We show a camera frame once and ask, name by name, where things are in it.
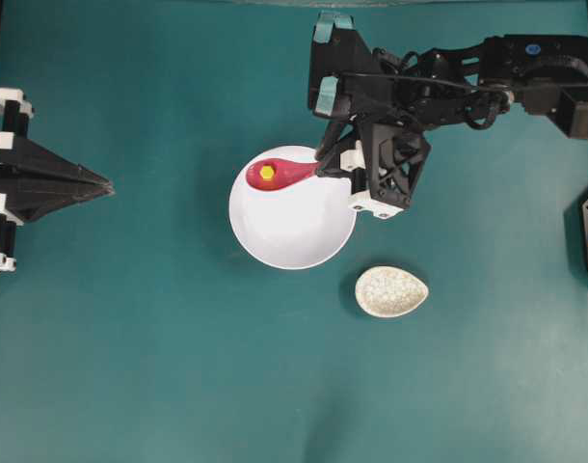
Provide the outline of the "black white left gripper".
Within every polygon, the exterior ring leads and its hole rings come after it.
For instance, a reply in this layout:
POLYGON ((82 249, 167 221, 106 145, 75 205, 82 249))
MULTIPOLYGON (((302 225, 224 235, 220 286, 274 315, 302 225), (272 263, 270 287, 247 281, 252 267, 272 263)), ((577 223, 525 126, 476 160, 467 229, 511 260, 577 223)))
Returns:
POLYGON ((27 139, 33 107, 0 88, 0 274, 16 269, 16 229, 59 209, 112 196, 111 181, 27 139))

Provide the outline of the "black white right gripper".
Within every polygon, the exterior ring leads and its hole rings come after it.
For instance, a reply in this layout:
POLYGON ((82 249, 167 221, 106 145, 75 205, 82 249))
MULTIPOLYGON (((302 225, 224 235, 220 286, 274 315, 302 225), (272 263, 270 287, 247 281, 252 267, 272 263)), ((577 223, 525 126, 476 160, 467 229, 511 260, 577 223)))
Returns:
POLYGON ((420 133, 404 126, 361 123, 345 135, 348 121, 329 121, 315 152, 318 177, 351 180, 348 206, 382 220, 411 206, 431 150, 420 133))

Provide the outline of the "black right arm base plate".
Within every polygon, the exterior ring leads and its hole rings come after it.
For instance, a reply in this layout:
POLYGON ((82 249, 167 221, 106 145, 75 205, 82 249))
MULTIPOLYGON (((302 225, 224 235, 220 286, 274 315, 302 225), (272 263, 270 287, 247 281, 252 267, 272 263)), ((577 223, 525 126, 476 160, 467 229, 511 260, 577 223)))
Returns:
POLYGON ((588 288, 588 186, 565 209, 564 226, 569 269, 588 288))

